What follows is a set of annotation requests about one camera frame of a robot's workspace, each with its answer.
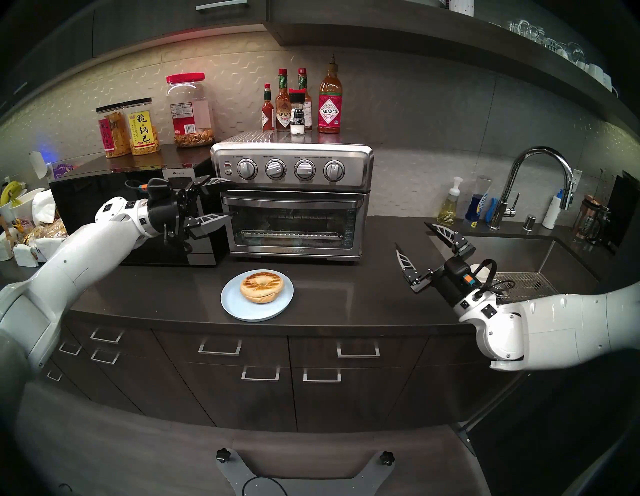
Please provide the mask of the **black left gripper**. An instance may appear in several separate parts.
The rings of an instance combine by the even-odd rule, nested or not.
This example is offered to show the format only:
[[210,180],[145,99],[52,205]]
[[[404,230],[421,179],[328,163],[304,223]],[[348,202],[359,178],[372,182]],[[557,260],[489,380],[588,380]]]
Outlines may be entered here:
[[186,187],[174,189],[168,179],[151,178],[147,183],[147,214],[150,225],[167,245],[185,245],[187,239],[203,239],[231,224],[232,213],[199,217],[201,195],[220,195],[235,190],[238,183],[227,178],[204,175],[187,179]]

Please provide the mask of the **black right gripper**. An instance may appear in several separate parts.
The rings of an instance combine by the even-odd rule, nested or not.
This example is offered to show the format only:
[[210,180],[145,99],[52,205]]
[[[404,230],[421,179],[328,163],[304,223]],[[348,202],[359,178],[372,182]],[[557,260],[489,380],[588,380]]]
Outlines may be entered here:
[[425,223],[425,226],[450,249],[453,256],[435,271],[427,269],[420,273],[396,243],[396,257],[411,290],[419,293],[431,284],[450,307],[455,307],[474,292],[480,291],[480,295],[486,292],[489,279],[480,284],[463,257],[473,255],[476,247],[461,232],[447,226],[437,223]]

